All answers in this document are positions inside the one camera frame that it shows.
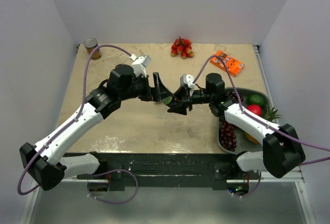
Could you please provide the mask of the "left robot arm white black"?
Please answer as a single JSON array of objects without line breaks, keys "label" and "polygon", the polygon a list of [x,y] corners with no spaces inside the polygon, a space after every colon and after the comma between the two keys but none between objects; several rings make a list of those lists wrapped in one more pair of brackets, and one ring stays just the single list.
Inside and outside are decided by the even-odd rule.
[{"label": "left robot arm white black", "polygon": [[78,110],[53,133],[35,145],[25,143],[20,147],[23,174],[29,174],[45,191],[54,188],[69,170],[69,166],[61,162],[66,151],[88,130],[119,109],[122,101],[139,98],[161,102],[172,96],[158,73],[153,73],[153,79],[151,87],[148,76],[135,74],[130,65],[117,65],[109,78],[84,97]]}]

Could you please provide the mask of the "green bottle lid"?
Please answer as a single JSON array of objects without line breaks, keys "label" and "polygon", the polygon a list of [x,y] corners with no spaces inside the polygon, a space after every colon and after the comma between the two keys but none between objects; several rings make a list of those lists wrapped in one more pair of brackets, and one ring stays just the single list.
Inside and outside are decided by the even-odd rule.
[{"label": "green bottle lid", "polygon": [[163,99],[161,103],[163,103],[164,105],[169,105],[171,101],[172,101],[172,96]]}]

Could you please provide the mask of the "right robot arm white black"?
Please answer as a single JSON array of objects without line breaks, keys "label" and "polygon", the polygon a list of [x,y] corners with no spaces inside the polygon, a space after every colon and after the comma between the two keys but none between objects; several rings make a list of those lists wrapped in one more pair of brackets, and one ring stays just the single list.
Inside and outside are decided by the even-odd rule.
[{"label": "right robot arm white black", "polygon": [[186,115],[193,105],[208,104],[214,116],[239,127],[262,145],[262,151],[244,151],[235,156],[235,162],[229,167],[233,178],[242,179],[252,170],[268,171],[281,178],[305,161],[305,153],[296,142],[298,135],[291,125],[267,121],[228,98],[220,74],[208,74],[205,88],[201,90],[194,90],[192,78],[183,75],[179,89],[163,101],[168,112]]}]

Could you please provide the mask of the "green lidded pill bottle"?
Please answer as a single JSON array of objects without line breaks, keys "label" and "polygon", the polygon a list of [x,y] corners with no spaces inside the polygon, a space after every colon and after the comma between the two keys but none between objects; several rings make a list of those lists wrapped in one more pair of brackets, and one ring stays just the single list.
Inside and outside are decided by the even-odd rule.
[{"label": "green lidded pill bottle", "polygon": [[162,104],[166,105],[167,107],[171,108],[178,104],[178,99],[175,96],[169,96],[161,101]]}]

